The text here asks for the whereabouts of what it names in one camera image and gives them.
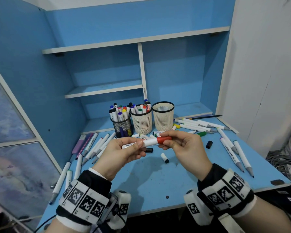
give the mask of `person's right hand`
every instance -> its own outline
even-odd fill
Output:
[[[159,148],[172,148],[182,166],[202,181],[209,173],[212,163],[207,157],[202,139],[199,135],[183,131],[166,131],[161,137],[171,136],[172,140],[165,140]]]

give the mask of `empty white basket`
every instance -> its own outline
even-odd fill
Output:
[[[156,130],[168,131],[172,129],[174,108],[175,105],[168,101],[156,102],[152,106]]]
[[[135,127],[135,131],[139,134],[147,135],[152,131],[152,109],[145,114],[133,114],[132,122]]]

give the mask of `white wall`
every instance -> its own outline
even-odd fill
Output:
[[[291,0],[238,0],[236,10],[217,113],[265,157],[291,134]]]
[[[143,0],[24,0],[46,11]]]

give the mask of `black marker cap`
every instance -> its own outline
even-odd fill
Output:
[[[146,153],[153,153],[153,148],[146,148],[145,152]]]
[[[213,143],[212,141],[208,141],[208,143],[207,143],[207,145],[206,145],[206,148],[207,148],[207,149],[210,149],[211,146],[212,146],[212,143]]]

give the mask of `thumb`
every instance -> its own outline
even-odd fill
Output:
[[[133,145],[127,147],[126,149],[124,149],[125,154],[127,156],[132,155],[133,153],[135,153],[137,150],[139,150],[142,146],[143,146],[143,140],[140,139],[140,141],[137,141],[136,143],[134,143]]]
[[[182,146],[173,140],[165,140],[164,145],[172,148],[175,153],[180,152],[182,149]]]

